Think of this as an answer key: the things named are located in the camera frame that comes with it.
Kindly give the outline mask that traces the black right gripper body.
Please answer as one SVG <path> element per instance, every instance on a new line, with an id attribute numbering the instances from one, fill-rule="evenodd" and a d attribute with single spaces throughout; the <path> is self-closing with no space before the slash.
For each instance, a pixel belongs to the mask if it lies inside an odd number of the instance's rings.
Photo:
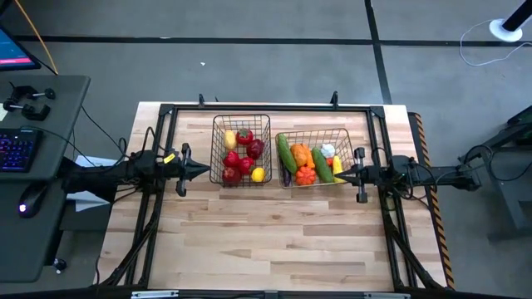
<path id="1" fill-rule="evenodd" d="M 357 193 L 358 203 L 367 203 L 368 195 L 365 190 L 366 184 L 373 184 L 377 186 L 377 194 L 380 199 L 386 197 L 386 190 L 384 187 L 385 168 L 378 165 L 365 166 L 363 160 L 365 158 L 365 149 L 358 147 L 354 150 L 354 158 L 356 160 L 355 166 L 357 167 L 356 177 L 359 179 L 357 183 L 359 190 Z"/>

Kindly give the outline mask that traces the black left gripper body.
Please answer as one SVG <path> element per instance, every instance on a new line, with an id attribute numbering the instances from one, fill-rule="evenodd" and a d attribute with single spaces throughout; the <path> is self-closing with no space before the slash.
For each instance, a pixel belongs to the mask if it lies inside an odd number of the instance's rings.
<path id="1" fill-rule="evenodd" d="M 176 153 L 169 154 L 164 157 L 164 164 L 170 167 L 170 171 L 167 174 L 168 178 L 177 178 L 175 191 L 180 197 L 186 196 L 186 181 L 190 180 L 189 170 L 190 160 L 191 160 L 191 148 L 188 143 L 182 144 L 182 149 L 180 151 L 181 156 L 178 156 Z"/>

